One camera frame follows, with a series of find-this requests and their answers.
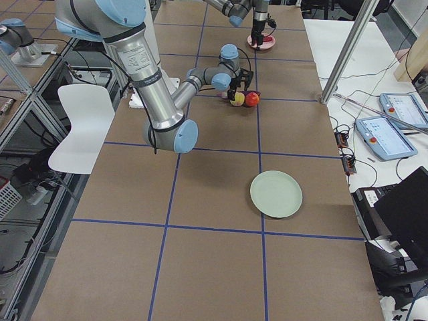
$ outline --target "screen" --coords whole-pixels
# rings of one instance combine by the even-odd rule
[[[374,208],[418,268],[428,268],[428,171],[419,167]]]
[[[394,107],[399,119],[411,125],[426,125],[427,121],[410,95],[388,95],[389,103]]]
[[[376,137],[377,142],[388,156],[412,151],[386,118],[379,117],[365,120],[363,124]]]

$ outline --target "computer monitor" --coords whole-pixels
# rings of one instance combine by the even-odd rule
[[[419,167],[374,207],[415,265],[428,268],[428,171]]]

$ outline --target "white chair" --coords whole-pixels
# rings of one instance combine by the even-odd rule
[[[49,158],[54,171],[90,174],[114,117],[107,89],[72,84],[58,89],[72,129]]]

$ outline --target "light green plate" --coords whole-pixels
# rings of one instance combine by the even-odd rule
[[[302,205],[299,184],[288,174],[266,171],[256,176],[250,187],[254,205],[270,217],[293,215]]]

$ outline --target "chair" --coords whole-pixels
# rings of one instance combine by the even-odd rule
[[[352,20],[355,20],[358,12],[364,0],[338,0],[339,6],[352,16]],[[376,8],[374,9],[373,16],[376,17],[379,13],[384,13],[389,10],[394,0],[380,0]]]
[[[49,158],[55,171],[90,174],[113,121],[114,109],[107,89],[72,84],[58,89],[72,129]]]

